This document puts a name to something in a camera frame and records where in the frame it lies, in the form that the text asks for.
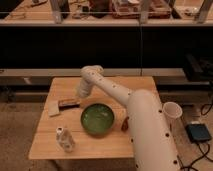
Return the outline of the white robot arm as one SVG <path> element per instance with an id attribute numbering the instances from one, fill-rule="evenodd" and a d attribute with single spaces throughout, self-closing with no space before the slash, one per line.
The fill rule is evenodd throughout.
<path id="1" fill-rule="evenodd" d="M 166 118 L 180 118 L 182 108 L 175 102 L 162 104 L 150 90 L 132 90 L 117 84 L 102 72 L 99 65 L 83 67 L 77 96 L 86 98 L 97 86 L 126 109 L 137 171 L 180 171 L 178 151 Z"/>

